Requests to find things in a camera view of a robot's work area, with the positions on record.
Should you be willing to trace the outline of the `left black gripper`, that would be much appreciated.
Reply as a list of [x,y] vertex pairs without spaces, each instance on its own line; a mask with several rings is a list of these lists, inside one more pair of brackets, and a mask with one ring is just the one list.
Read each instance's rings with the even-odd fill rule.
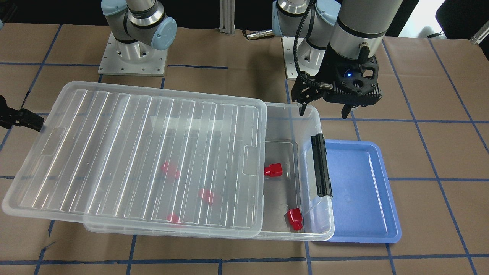
[[358,106],[370,106],[382,99],[378,84],[379,65],[375,55],[358,64],[339,55],[328,53],[315,76],[298,73],[292,87],[292,101],[299,105],[303,116],[307,105],[318,99],[343,104],[342,119]]

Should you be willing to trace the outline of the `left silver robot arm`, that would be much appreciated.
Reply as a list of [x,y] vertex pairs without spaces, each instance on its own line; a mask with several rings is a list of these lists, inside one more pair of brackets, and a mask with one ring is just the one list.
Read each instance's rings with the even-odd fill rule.
[[[342,118],[353,108],[372,106],[383,96],[375,56],[400,0],[275,0],[272,31],[293,37],[292,64],[296,80],[291,100],[304,115],[313,101],[343,104]],[[323,52],[318,72],[300,68],[299,38]]]

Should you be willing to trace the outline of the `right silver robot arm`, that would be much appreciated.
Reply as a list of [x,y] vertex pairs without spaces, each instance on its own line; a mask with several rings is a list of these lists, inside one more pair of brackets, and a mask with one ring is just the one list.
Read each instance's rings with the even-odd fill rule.
[[147,61],[148,55],[131,55],[131,49],[164,52],[176,38],[176,21],[166,15],[164,5],[157,0],[102,0],[102,13],[108,22],[116,45],[120,47],[121,61],[136,64]]

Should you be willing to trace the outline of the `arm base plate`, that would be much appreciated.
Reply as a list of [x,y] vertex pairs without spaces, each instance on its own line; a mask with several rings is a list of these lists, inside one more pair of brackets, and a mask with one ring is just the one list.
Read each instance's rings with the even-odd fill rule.
[[125,44],[110,33],[98,73],[112,76],[164,76],[169,50],[157,50],[142,42]]
[[[295,80],[298,75],[295,68],[293,43],[293,37],[282,37],[283,62],[285,64],[287,80]],[[315,49],[311,47],[303,38],[298,39],[297,61],[301,71],[305,71],[309,75],[315,76],[319,72],[324,55],[324,49]]]

